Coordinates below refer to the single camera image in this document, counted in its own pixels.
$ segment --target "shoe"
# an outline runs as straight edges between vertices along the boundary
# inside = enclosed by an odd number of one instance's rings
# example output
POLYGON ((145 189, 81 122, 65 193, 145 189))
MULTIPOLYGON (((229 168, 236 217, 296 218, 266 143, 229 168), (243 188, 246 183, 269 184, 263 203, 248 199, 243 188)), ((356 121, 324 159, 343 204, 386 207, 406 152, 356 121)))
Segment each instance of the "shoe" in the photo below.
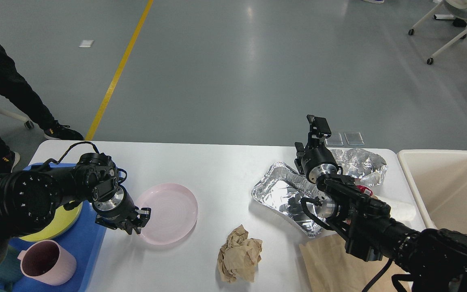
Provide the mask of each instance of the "shoe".
POLYGON ((12 172, 13 168, 19 160, 21 156, 17 152, 10 151, 7 155, 0 157, 0 174, 9 174, 12 172))
POLYGON ((56 120, 53 127, 44 130, 44 137, 49 140, 84 140, 79 132, 68 129, 69 127, 59 124, 59 121, 56 120))

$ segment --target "red object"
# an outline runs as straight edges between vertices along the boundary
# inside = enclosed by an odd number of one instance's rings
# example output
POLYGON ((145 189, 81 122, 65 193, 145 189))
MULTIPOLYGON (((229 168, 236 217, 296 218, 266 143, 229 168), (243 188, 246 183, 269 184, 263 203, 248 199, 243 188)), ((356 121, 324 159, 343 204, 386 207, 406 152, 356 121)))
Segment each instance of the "red object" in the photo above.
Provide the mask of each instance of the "red object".
POLYGON ((372 190, 366 187, 365 185, 357 185, 356 187, 360 189, 360 192, 362 192, 362 194, 372 196, 372 190))

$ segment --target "pink mug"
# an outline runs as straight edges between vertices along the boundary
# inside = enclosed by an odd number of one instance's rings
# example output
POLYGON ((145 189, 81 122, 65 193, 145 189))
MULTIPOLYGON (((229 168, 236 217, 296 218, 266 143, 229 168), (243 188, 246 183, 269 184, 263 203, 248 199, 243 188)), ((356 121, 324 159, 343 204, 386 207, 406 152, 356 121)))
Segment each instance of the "pink mug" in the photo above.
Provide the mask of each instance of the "pink mug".
POLYGON ((17 258, 23 275, 52 286, 66 283, 77 268, 75 257, 53 240, 36 242, 17 258))

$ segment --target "mug handle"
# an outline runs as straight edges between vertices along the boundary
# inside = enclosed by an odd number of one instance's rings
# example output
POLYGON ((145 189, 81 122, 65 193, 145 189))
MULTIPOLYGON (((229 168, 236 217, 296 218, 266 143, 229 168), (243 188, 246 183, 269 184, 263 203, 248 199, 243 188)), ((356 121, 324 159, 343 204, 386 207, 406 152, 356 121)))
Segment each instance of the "mug handle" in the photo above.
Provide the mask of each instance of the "mug handle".
POLYGON ((17 258, 18 258, 19 260, 23 260, 24 255, 26 255, 26 252, 27 252, 27 251, 21 251, 21 252, 19 253, 19 255, 17 256, 17 258))

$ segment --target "blue tray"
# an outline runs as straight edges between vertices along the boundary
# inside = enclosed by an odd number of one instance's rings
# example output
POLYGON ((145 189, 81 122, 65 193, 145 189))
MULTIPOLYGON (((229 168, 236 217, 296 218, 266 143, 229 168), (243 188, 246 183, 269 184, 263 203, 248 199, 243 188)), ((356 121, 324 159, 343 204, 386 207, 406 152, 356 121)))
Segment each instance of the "blue tray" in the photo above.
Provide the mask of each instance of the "blue tray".
MULTIPOLYGON (((51 165, 51 167, 67 166, 75 166, 75 164, 51 165)), ((73 277, 59 286, 50 286, 28 277, 22 277, 13 285, 13 292, 83 292, 86 290, 106 228, 95 224, 96 212, 93 207, 88 202, 82 204, 80 216, 73 226, 65 233, 52 238, 76 258, 77 269, 73 277)), ((34 243, 19 238, 12 238, 10 241, 10 245, 18 251, 28 249, 32 244, 34 243)))

